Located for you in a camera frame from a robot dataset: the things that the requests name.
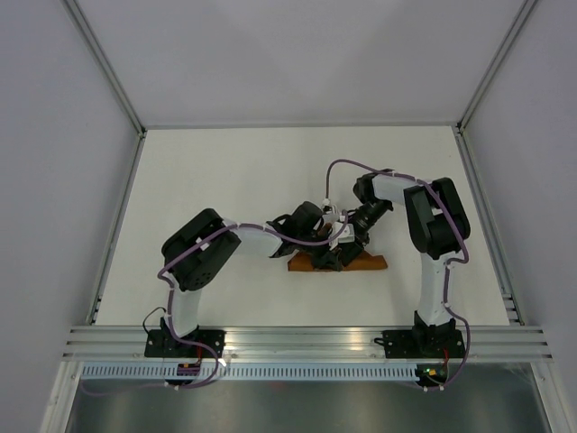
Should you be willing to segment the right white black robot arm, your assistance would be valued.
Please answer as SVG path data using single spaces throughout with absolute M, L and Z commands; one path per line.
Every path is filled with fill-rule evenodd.
M 405 208 L 408 232 L 421 257 L 421 291 L 410 329 L 384 329 L 374 339 L 389 359 L 463 358 L 464 318 L 450 307 L 451 268 L 467 263 L 464 241 L 471 226 L 454 183 L 449 178 L 426 182 L 390 171 L 365 174 L 353 186 L 361 205 L 350 219 L 354 240 L 340 245 L 338 257 L 347 266 L 364 252 L 369 232 L 395 205 Z

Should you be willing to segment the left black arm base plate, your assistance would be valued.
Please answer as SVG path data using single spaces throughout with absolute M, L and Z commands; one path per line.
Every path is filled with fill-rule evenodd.
M 151 330 L 144 349 L 146 358 L 214 358 L 224 351 L 225 332 L 222 329 L 200 329 L 186 336 L 193 345 L 173 338 L 168 329 Z

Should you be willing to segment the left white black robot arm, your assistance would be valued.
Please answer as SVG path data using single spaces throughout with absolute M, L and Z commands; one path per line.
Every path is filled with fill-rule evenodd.
M 350 218 L 310 202 L 264 224 L 238 223 L 206 208 L 161 247 L 164 264 L 157 279 L 169 286 L 160 329 L 149 331 L 147 357 L 189 357 L 212 349 L 200 336 L 202 291 L 239 253 L 281 258 L 297 252 L 331 252 L 351 235 Z

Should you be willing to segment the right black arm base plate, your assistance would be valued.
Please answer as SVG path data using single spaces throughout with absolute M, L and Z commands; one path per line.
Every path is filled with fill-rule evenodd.
M 386 329 L 380 338 L 387 359 L 443 359 L 446 356 L 460 359 L 465 355 L 463 334 L 459 330 L 418 341 L 410 329 Z

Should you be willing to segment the orange-brown cloth napkin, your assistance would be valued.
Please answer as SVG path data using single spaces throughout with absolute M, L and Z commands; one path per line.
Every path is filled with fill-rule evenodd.
M 348 266 L 342 266 L 337 257 L 337 248 L 330 250 L 328 244 L 318 247 L 302 247 L 288 260 L 289 272 L 352 272 L 380 271 L 388 268 L 383 255 L 371 255 L 365 249 Z

